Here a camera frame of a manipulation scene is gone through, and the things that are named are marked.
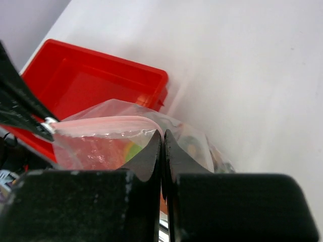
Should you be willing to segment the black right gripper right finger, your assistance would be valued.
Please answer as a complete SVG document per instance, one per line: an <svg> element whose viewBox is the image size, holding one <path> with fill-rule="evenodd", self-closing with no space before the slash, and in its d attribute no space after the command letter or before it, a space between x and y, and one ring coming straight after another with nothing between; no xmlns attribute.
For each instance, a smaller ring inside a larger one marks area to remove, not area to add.
<svg viewBox="0 0 323 242"><path fill-rule="evenodd" d="M170 241L319 241L299 184L275 173L212 173L165 133Z"/></svg>

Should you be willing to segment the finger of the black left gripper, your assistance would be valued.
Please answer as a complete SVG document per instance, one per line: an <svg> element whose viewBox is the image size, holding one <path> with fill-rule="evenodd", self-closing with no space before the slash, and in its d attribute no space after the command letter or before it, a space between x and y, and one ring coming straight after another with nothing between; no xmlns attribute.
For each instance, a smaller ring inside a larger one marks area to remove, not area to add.
<svg viewBox="0 0 323 242"><path fill-rule="evenodd" d="M34 96L1 45L1 124L54 141L58 119Z"/></svg>

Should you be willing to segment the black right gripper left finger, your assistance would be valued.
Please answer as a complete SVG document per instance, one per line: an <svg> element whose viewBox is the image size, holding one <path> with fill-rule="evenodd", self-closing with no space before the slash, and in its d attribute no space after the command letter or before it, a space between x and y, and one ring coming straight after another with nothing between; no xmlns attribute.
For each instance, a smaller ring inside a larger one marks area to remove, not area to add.
<svg viewBox="0 0 323 242"><path fill-rule="evenodd" d="M13 186L1 241L158 241L162 138L116 170L37 170Z"/></svg>

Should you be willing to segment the green round fruit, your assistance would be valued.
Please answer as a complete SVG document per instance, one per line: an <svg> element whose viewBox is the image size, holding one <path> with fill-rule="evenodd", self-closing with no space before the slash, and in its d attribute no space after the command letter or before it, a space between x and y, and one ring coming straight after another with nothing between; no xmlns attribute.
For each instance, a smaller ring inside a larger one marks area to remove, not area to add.
<svg viewBox="0 0 323 242"><path fill-rule="evenodd" d="M142 150L142 147L130 141L124 147L124 160L127 163Z"/></svg>

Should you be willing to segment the clear zip top bag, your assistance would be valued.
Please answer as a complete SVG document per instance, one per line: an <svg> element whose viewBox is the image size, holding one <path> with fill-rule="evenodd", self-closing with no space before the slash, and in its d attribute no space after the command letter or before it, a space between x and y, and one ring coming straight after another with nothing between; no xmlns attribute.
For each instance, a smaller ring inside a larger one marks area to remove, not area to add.
<svg viewBox="0 0 323 242"><path fill-rule="evenodd" d="M214 173L234 172L229 160L194 127L138 104L111 99L51 124L53 150L64 169L113 170L125 164L130 141L145 148L155 132L170 130L180 146Z"/></svg>

